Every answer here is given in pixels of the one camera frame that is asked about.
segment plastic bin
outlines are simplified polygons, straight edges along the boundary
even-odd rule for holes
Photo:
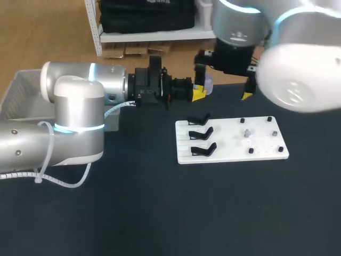
[[[212,30],[213,0],[196,0],[200,25],[205,31]]]
[[[118,131],[120,111],[104,121],[104,131]],[[40,70],[18,71],[0,105],[0,121],[15,120],[38,124],[54,124],[54,104],[44,100],[40,92]]]

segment white plate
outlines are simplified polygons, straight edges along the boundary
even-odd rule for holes
[[[271,117],[244,117],[231,119],[211,119],[205,126],[189,125],[188,121],[177,121],[176,146],[177,160],[179,164],[201,164],[201,163],[222,163],[287,159],[288,148],[284,142],[277,121]],[[191,140],[189,131],[206,133],[213,127],[214,132],[207,141]],[[251,135],[245,138],[245,130],[248,129]],[[208,149],[212,143],[217,143],[217,149],[210,157],[193,156],[191,147]]]

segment white cable spiral wrap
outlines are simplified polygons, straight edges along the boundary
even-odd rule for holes
[[[122,107],[135,107],[135,106],[136,106],[135,101],[127,101],[127,102],[121,103],[119,105],[116,105],[116,106],[112,107],[111,109],[109,109],[104,114],[104,119],[106,119],[112,112],[114,112],[117,109],[120,109]],[[87,175],[89,174],[91,163],[89,163],[86,166],[86,169],[85,169],[85,172],[84,172],[82,178],[76,184],[69,184],[69,183],[66,183],[64,181],[58,180],[52,176],[45,174],[46,168],[47,168],[48,163],[49,163],[51,156],[52,156],[55,137],[54,137],[54,131],[53,131],[52,125],[48,122],[40,122],[38,125],[42,126],[43,124],[46,124],[46,126],[48,128],[48,132],[50,133],[50,143],[48,145],[46,157],[45,157],[45,160],[44,160],[44,163],[43,163],[43,166],[42,166],[42,169],[40,170],[40,172],[37,169],[34,169],[35,172],[12,172],[12,173],[7,173],[7,174],[0,174],[0,180],[29,177],[29,178],[35,178],[36,183],[41,183],[42,179],[45,179],[45,180],[48,180],[52,183],[55,183],[57,185],[60,185],[60,186],[66,187],[66,188],[78,188],[78,187],[80,187],[84,183],[84,181],[86,180]]]

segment black tabletop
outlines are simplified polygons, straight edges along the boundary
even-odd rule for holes
[[[341,111],[299,114],[242,86],[125,108],[78,189],[0,182],[0,255],[340,255]],[[275,116],[287,160],[179,165],[175,122]],[[77,182],[85,166],[51,168]]]

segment black holder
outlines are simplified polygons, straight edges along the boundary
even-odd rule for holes
[[[217,149],[217,143],[212,143],[208,149],[191,147],[192,156],[206,156],[209,157]]]
[[[210,128],[208,128],[206,133],[190,131],[188,132],[188,135],[190,136],[191,140],[208,140],[213,131],[213,127],[211,126]]]
[[[201,125],[204,126],[207,124],[208,120],[210,120],[211,114],[207,113],[206,116],[203,119],[198,119],[195,117],[189,117],[187,118],[188,125]]]

